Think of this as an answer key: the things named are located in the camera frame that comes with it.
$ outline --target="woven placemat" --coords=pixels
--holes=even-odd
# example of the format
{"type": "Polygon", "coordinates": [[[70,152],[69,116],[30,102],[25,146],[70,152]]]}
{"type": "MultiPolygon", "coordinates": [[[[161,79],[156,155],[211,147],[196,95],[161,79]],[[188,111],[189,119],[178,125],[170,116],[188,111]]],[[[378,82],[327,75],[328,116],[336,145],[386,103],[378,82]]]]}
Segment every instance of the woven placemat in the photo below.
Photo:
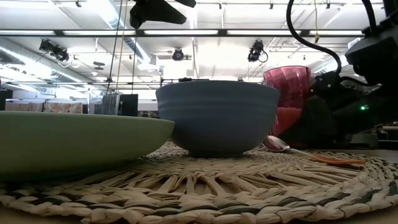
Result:
{"type": "Polygon", "coordinates": [[[365,165],[328,166],[257,148],[201,159],[166,144],[118,170],[75,182],[0,188],[5,207],[74,215],[83,223],[287,223],[346,218],[398,203],[397,165],[376,157],[316,152],[365,165]]]}

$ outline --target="glass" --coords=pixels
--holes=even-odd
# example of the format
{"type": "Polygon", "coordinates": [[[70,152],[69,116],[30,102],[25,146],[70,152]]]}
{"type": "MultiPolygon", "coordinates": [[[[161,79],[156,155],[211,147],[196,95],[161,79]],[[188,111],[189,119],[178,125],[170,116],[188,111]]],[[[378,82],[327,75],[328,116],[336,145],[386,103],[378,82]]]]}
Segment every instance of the glass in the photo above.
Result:
{"type": "Polygon", "coordinates": [[[88,91],[88,114],[118,115],[120,94],[106,90],[88,91]]]}

